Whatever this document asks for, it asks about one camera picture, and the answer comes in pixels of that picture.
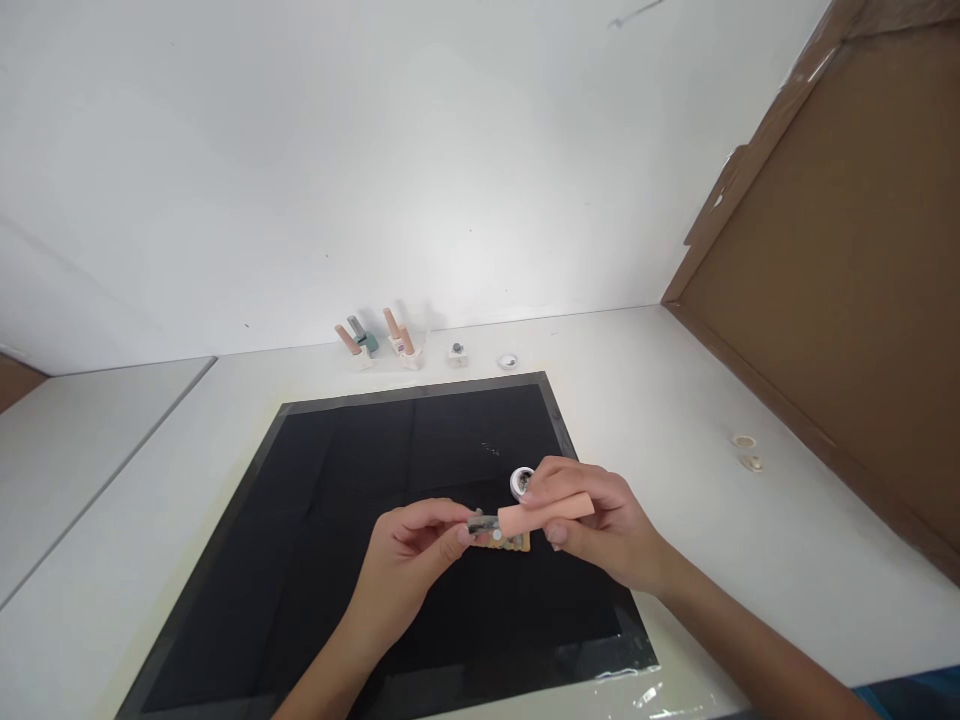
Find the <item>cardboard panel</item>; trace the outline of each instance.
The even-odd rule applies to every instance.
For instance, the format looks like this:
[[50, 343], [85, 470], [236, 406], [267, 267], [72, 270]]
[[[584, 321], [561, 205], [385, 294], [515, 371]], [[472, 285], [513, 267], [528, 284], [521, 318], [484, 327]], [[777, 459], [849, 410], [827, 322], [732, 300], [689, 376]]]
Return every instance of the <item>cardboard panel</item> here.
[[960, 25], [845, 43], [681, 304], [960, 548]]

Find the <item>finger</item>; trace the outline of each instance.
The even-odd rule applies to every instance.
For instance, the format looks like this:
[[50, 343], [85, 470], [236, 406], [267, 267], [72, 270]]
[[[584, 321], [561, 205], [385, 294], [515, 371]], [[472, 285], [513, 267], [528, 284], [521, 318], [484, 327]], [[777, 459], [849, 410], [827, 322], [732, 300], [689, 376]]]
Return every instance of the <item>finger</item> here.
[[412, 565], [427, 587], [433, 585], [443, 572], [453, 565], [463, 551], [473, 544], [470, 531], [464, 523], [454, 525], [441, 535], [433, 545], [417, 556]]
[[476, 515], [473, 510], [460, 503], [440, 498], [421, 500], [395, 512], [397, 524], [407, 530], [419, 530], [443, 523], [462, 523]]
[[606, 570], [615, 553], [610, 551], [609, 536], [576, 520], [557, 518], [543, 528], [554, 550], [563, 550]]
[[618, 475], [575, 462], [573, 465], [560, 466], [549, 475], [534, 474], [527, 491], [520, 496], [520, 502], [540, 507], [578, 492], [588, 493], [598, 510], [614, 510], [632, 497], [630, 488]]

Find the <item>small part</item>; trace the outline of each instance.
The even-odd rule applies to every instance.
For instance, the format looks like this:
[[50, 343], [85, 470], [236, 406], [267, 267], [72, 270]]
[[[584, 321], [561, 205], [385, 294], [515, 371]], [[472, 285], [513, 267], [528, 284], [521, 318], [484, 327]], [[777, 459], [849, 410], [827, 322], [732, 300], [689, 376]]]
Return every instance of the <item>small part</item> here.
[[343, 344], [347, 346], [347, 350], [350, 351], [351, 355], [360, 354], [360, 346], [357, 344], [356, 340], [350, 337], [350, 333], [344, 329], [343, 325], [334, 325], [333, 329], [337, 331], [337, 335], [339, 335], [340, 339], [343, 340]]
[[471, 535], [485, 535], [500, 530], [500, 518], [496, 515], [476, 515], [467, 520], [467, 530]]
[[393, 348], [393, 352], [397, 355], [403, 355], [403, 338], [400, 337], [400, 326], [397, 325], [396, 318], [393, 317], [393, 312], [390, 308], [383, 309], [383, 316], [387, 319], [387, 327], [390, 328], [390, 347]]
[[504, 535], [499, 540], [493, 539], [493, 533], [479, 536], [474, 541], [474, 547], [489, 548], [490, 550], [513, 550], [514, 552], [530, 552], [530, 533], [514, 535], [512, 537]]
[[513, 495], [514, 500], [520, 502], [520, 496], [527, 491], [527, 485], [532, 477], [533, 470], [531, 468], [523, 467], [513, 471], [510, 476], [510, 494]]
[[454, 343], [447, 356], [447, 363], [450, 367], [466, 367], [470, 364], [470, 358], [467, 357], [467, 351], [460, 343]]
[[740, 464], [750, 472], [763, 472], [763, 463], [756, 455], [741, 455]]
[[347, 318], [347, 322], [350, 323], [350, 327], [353, 328], [353, 331], [357, 334], [354, 338], [357, 345], [366, 346], [370, 348], [370, 353], [373, 354], [380, 349], [380, 343], [377, 342], [377, 339], [370, 333], [367, 333], [363, 329], [363, 325], [360, 324], [360, 321], [357, 320], [356, 315], [351, 315]]
[[502, 367], [504, 370], [516, 370], [519, 363], [520, 360], [517, 358], [517, 356], [511, 353], [501, 355], [497, 360], [497, 365]]

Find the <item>person's right hand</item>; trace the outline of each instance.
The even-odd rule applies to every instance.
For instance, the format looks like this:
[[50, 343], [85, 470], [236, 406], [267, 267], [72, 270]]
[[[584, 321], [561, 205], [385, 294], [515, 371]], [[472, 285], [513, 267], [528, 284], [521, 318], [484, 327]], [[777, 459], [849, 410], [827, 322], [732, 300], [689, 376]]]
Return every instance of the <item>person's right hand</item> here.
[[543, 530], [563, 550], [606, 570], [621, 585], [661, 595], [676, 551], [647, 518], [627, 481], [599, 465], [545, 457], [520, 502], [540, 507], [587, 492], [596, 513], [577, 520], [555, 518]]

